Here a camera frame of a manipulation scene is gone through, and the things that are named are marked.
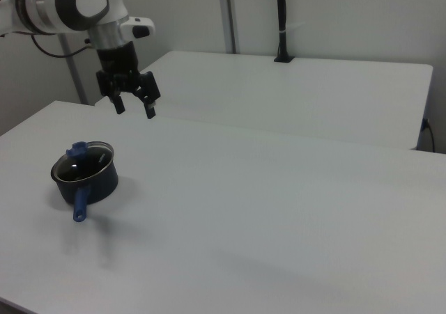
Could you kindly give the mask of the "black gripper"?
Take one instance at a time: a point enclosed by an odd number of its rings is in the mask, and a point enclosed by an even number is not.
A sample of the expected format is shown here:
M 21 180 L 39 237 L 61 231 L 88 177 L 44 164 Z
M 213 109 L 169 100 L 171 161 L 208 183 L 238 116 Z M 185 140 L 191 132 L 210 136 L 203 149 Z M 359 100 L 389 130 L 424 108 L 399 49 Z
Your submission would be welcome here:
M 96 72 L 100 94 L 109 98 L 117 114 L 125 111 L 119 89 L 134 88 L 132 94 L 143 103 L 147 119 L 155 117 L 155 103 L 160 98 L 160 90 L 152 72 L 139 73 L 134 43 L 96 52 L 102 67 Z

